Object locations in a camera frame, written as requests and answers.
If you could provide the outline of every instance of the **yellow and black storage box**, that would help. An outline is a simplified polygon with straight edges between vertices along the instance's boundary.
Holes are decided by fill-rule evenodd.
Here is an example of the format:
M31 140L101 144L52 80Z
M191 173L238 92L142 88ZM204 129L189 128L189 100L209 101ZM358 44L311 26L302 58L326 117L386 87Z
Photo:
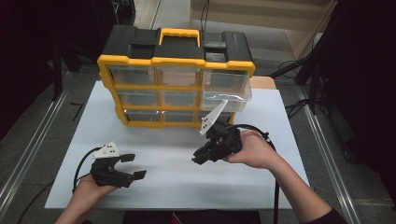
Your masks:
M243 33L114 26L98 59L100 77L126 126L201 127L223 100L233 122L251 98L255 65Z

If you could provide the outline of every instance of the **white plastic bracket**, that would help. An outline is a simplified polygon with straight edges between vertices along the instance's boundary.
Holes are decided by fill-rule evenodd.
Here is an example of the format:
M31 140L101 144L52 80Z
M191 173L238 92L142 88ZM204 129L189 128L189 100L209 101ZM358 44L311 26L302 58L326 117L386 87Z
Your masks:
M207 130L213 126L227 103L228 100L223 100L221 104L216 106L216 108L214 108L209 114L202 118L201 131L199 132L201 135L206 134Z
M103 159L120 156L120 151L114 142L111 142L91 154L91 159Z

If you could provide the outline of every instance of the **white table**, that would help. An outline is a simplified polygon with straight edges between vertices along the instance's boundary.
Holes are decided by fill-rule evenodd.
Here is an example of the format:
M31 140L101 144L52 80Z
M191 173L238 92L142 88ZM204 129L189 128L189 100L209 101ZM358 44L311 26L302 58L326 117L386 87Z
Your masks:
M269 132L278 153L307 182L300 153L277 90L252 90L245 110L236 123L252 124ZM46 208L65 208L72 196L78 163L92 148L115 141L121 154L134 153L134 161L119 162L116 169L132 174L147 170L146 177L129 188L107 195L97 208L144 210L257 210L273 208L275 180L267 170L207 161L198 165L192 153L206 139L190 128L145 129L122 125L114 112L109 91L98 81L79 122L48 197ZM80 174L87 174L93 161L87 159ZM281 192L279 208L290 208Z

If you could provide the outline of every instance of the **gray floor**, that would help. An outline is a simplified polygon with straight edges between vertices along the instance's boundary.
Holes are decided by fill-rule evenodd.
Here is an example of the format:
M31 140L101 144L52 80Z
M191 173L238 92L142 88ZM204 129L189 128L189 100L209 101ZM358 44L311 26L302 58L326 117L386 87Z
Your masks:
M180 11L181 7L187 5L186 2L189 1L135 0L138 14L135 24L140 28L186 28L188 23L184 16L188 15L188 13L184 10L181 10L182 12L178 14L172 13L176 8ZM156 17L157 6L161 8ZM224 26L224 24L214 22L207 24L208 31L221 32L225 29L239 30L247 34L249 45L252 47L251 51L258 67L257 76L270 74L277 70L282 62L293 59L284 32L281 30L229 24ZM77 114L78 106L73 104L85 105L94 82L99 79L97 65L84 59L81 60L83 61L83 67L78 74L67 75L67 69L64 67L64 77L70 77L70 83L67 85L62 106L53 119L45 138L36 146L37 153L31 164L28 164L29 169L24 174L21 184L16 186L18 188L16 188L15 195L10 195L12 200L3 218L0 219L1 223L17 223L25 206L58 173L64 153L70 144L82 113L81 111ZM293 84L292 78L290 78L294 76L294 72L289 72L285 76L276 79L276 87L279 89L285 105L295 104L300 99L297 94L297 87ZM15 123L7 136L1 140L0 151L3 156L0 157L0 164L3 168L0 171L0 184L2 186L5 185L11 176L25 149L30 148L30 140L51 106L51 97L52 86L35 100L31 107ZM317 118L342 178L346 183L346 188L355 204L361 223L394 223L396 213L390 209L392 203L378 174L364 164L354 164L346 161L342 144L339 142L329 119L320 110L318 110ZM296 141L311 187L331 206L343 213L304 110L296 114L290 120L290 124L295 132ZM48 193L44 193L37 199L25 215L22 223L53 223L56 220L62 211L44 209L47 197ZM261 211L262 223L272 222L272 212L272 210ZM91 221L95 224L121 223L122 216L122 211L94 210L92 211ZM297 220L291 210L281 210L279 212L279 223L297 223Z

